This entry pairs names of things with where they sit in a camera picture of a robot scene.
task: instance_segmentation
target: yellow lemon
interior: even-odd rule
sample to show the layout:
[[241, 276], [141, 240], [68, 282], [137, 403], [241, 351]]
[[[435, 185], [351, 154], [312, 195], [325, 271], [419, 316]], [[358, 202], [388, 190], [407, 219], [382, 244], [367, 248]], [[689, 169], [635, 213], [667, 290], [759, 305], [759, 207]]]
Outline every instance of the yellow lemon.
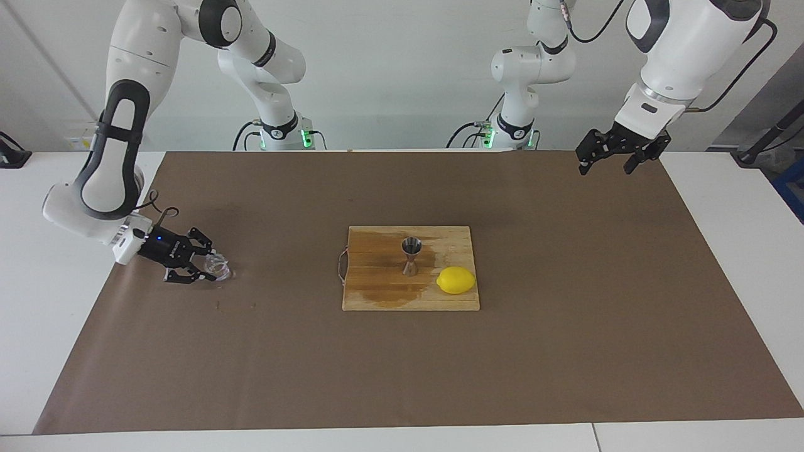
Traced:
[[463, 267], [447, 267], [438, 275], [436, 284], [447, 294], [459, 295], [473, 288], [475, 281], [469, 270]]

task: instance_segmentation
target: brown paper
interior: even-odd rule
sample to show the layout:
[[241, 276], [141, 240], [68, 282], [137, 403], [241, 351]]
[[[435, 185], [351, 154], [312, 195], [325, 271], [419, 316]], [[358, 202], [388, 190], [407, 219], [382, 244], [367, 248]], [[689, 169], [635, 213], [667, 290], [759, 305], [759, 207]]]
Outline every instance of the brown paper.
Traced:
[[[804, 417], [664, 169], [616, 160], [168, 154], [165, 226], [236, 279], [116, 267], [35, 432]], [[354, 224], [469, 225], [482, 310], [342, 312]]]

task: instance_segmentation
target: cable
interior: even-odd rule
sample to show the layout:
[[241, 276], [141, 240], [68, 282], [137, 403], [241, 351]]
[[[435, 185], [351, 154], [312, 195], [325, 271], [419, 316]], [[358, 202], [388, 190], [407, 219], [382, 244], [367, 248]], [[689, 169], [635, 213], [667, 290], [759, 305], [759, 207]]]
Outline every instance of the cable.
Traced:
[[768, 47], [770, 47], [770, 45], [773, 44], [773, 41], [776, 40], [776, 36], [779, 34], [778, 27], [776, 27], [776, 24], [771, 22], [771, 20], [768, 18], [760, 18], [759, 20], [760, 22], [762, 22], [763, 25], [767, 25], [768, 27], [770, 27], [771, 34], [770, 38], [768, 39], [768, 42], [765, 43], [765, 45], [762, 46], [761, 49], [759, 49], [757, 54], [748, 62], [748, 64], [745, 65], [743, 70], [740, 71], [739, 74], [737, 74], [737, 77], [735, 77], [735, 79], [732, 80], [732, 83], [728, 86], [728, 88], [726, 88], [725, 91], [723, 91], [723, 94], [720, 94], [720, 97], [718, 97], [716, 101], [714, 101], [711, 105], [709, 105], [704, 109], [699, 109], [695, 107], [689, 108], [685, 110], [685, 113], [706, 113], [707, 111], [714, 109], [720, 103], [720, 101], [722, 101], [732, 91], [732, 88], [734, 88], [737, 82], [739, 82], [740, 79], [743, 78], [743, 76], [751, 68], [751, 66], [753, 66], [753, 64], [757, 60], [759, 60], [759, 57], [762, 56], [762, 54], [765, 53], [766, 50], [768, 50]]
[[[500, 98], [497, 100], [497, 103], [494, 104], [494, 108], [491, 109], [491, 113], [489, 113], [489, 116], [486, 117], [486, 121], [491, 120], [491, 117], [494, 115], [494, 112], [497, 111], [497, 107], [499, 107], [500, 104], [502, 104], [503, 99], [505, 99], [505, 93], [503, 93], [500, 96]], [[478, 127], [478, 133], [481, 133], [482, 131], [483, 131], [483, 128]], [[475, 137], [474, 140], [472, 141], [472, 147], [474, 147], [474, 145], [476, 145], [476, 144], [478, 144], [478, 137]]]
[[326, 147], [326, 137], [320, 130], [311, 130], [310, 135], [321, 135], [321, 141], [324, 142], [324, 150], [329, 150], [329, 148]]
[[154, 190], [151, 190], [151, 191], [149, 191], [149, 192], [148, 192], [148, 202], [147, 202], [147, 203], [144, 203], [144, 204], [143, 204], [143, 205], [141, 205], [141, 206], [136, 206], [136, 207], [135, 207], [134, 209], [132, 209], [132, 210], [140, 210], [140, 209], [144, 209], [144, 208], [147, 208], [147, 207], [151, 207], [151, 208], [154, 208], [154, 210], [155, 210], [156, 212], [159, 212], [159, 213], [165, 213], [165, 211], [167, 211], [167, 209], [165, 209], [165, 210], [163, 211], [162, 209], [160, 209], [160, 208], [156, 207], [156, 201], [157, 201], [157, 199], [159, 199], [159, 190], [155, 190], [155, 189], [154, 189]]
[[259, 137], [259, 132], [251, 132], [250, 134], [246, 135], [246, 138], [243, 138], [243, 150], [248, 150], [248, 137]]
[[804, 101], [798, 102], [793, 109], [787, 112], [771, 130], [768, 130], [768, 132], [748, 150], [743, 153], [735, 153], [734, 157], [737, 160], [737, 164], [741, 166], [754, 164], [757, 160], [757, 156], [761, 154], [766, 147], [773, 144], [777, 138], [792, 127], [802, 116], [804, 116]]
[[449, 149], [449, 147], [452, 146], [452, 142], [455, 141], [455, 138], [457, 138], [457, 135], [460, 132], [463, 132], [464, 130], [469, 129], [470, 127], [475, 127], [475, 124], [476, 123], [474, 123], [474, 122], [467, 122], [466, 124], [462, 125], [461, 127], [458, 127], [458, 129], [455, 130], [455, 133], [453, 134], [453, 136], [449, 138], [449, 141], [447, 142], [446, 149]]
[[469, 140], [474, 138], [475, 141], [478, 140], [480, 137], [485, 137], [486, 134], [471, 134], [470, 136], [466, 137], [466, 140], [463, 142], [463, 147], [466, 148], [466, 145], [469, 144]]
[[237, 144], [240, 143], [240, 137], [243, 136], [243, 132], [245, 132], [250, 125], [262, 125], [262, 122], [260, 120], [254, 120], [243, 124], [243, 127], [240, 127], [240, 131], [237, 132], [237, 136], [235, 137], [235, 144], [232, 145], [232, 150], [237, 150]]
[[[601, 28], [600, 31], [598, 31], [597, 34], [594, 35], [590, 39], [579, 38], [578, 35], [575, 34], [575, 30], [572, 29], [572, 20], [569, 19], [569, 13], [567, 13], [567, 15], [565, 15], [564, 20], [567, 23], [567, 28], [569, 29], [569, 34], [572, 35], [572, 37], [575, 38], [576, 41], [578, 41], [579, 43], [582, 43], [582, 44], [588, 44], [588, 43], [591, 43], [592, 41], [596, 40], [597, 38], [600, 38], [601, 35], [603, 35], [603, 32], [606, 30], [606, 28], [609, 28], [609, 25], [611, 24], [611, 21], [614, 20], [614, 16], [617, 15], [617, 12], [620, 10], [620, 7], [622, 6], [622, 4], [625, 1], [626, 0], [620, 0], [620, 2], [617, 4], [617, 6], [614, 7], [614, 11], [612, 11], [611, 15], [609, 16], [609, 20], [605, 21], [605, 24], [603, 25], [603, 28]], [[569, 12], [569, 8], [566, 6], [566, 2], [562, 1], [561, 3], [563, 4], [564, 7], [567, 8], [567, 12]]]
[[535, 146], [533, 146], [533, 150], [539, 150], [539, 142], [542, 141], [542, 131], [541, 130], [535, 130], [534, 132], [539, 134], [539, 137], [536, 139], [536, 144], [535, 144]]
[[20, 144], [19, 144], [19, 143], [17, 143], [17, 141], [16, 141], [16, 140], [14, 140], [12, 137], [9, 137], [9, 136], [8, 136], [8, 134], [6, 134], [5, 132], [3, 132], [3, 131], [1, 131], [1, 130], [0, 130], [0, 137], [5, 138], [5, 139], [6, 139], [6, 140], [8, 140], [8, 141], [9, 141], [11, 144], [13, 144], [14, 146], [17, 146], [17, 147], [19, 148], [19, 150], [25, 150], [25, 148], [24, 148], [24, 147], [22, 147], [22, 146], [20, 146]]
[[781, 143], [779, 143], [779, 144], [777, 144], [777, 145], [775, 145], [773, 147], [769, 147], [768, 149], [763, 149], [762, 152], [766, 152], [766, 151], [769, 151], [769, 150], [774, 150], [774, 149], [776, 149], [778, 147], [782, 147], [782, 146], [786, 145], [789, 142], [792, 142], [799, 134], [801, 134], [802, 131], [804, 131], [804, 125], [802, 125], [801, 129], [797, 130], [796, 133], [793, 134], [790, 138], [787, 138], [785, 141], [783, 141], [783, 142], [781, 142]]

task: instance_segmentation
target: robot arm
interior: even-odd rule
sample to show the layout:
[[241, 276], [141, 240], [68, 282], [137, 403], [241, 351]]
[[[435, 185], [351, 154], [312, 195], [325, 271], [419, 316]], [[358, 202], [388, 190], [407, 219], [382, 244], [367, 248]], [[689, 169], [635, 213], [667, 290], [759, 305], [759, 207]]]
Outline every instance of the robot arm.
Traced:
[[627, 30], [648, 60], [612, 129], [591, 130], [578, 146], [581, 174], [614, 154], [631, 154], [627, 174], [657, 159], [671, 141], [668, 125], [689, 111], [706, 81], [765, 19], [768, 5], [769, 0], [636, 0]]
[[304, 60], [301, 60], [301, 75], [288, 74], [280, 82], [271, 72], [266, 72], [250, 62], [236, 56], [233, 52], [221, 49], [218, 51], [220, 70], [231, 77], [241, 88], [248, 92], [260, 112], [262, 126], [260, 135], [265, 149], [268, 150], [303, 150], [314, 147], [309, 132], [313, 122], [293, 109], [290, 93], [282, 83], [296, 83], [302, 78]]
[[490, 138], [484, 140], [485, 146], [524, 147], [533, 133], [539, 106], [539, 96], [532, 86], [569, 80], [575, 72], [575, 52], [568, 46], [568, 29], [560, 4], [560, 0], [533, 0], [527, 28], [536, 44], [507, 48], [494, 56], [491, 71], [505, 88], [505, 99], [502, 112], [491, 124]]
[[[195, 255], [214, 253], [211, 242], [197, 229], [180, 236], [133, 213], [143, 186], [135, 164], [142, 133], [170, 88], [184, 37], [225, 51], [237, 64], [252, 67], [243, 78], [261, 77], [268, 86], [298, 82], [306, 70], [302, 54], [265, 29], [248, 0], [128, 0], [109, 46], [106, 106], [89, 158], [75, 181], [51, 189], [43, 214], [70, 232], [112, 246], [118, 263], [141, 254], [188, 273], [169, 271], [167, 281], [193, 282], [215, 280], [191, 262]], [[266, 125], [284, 125], [296, 116], [286, 90], [283, 94], [280, 105], [258, 102]], [[288, 141], [289, 134], [283, 138]]]

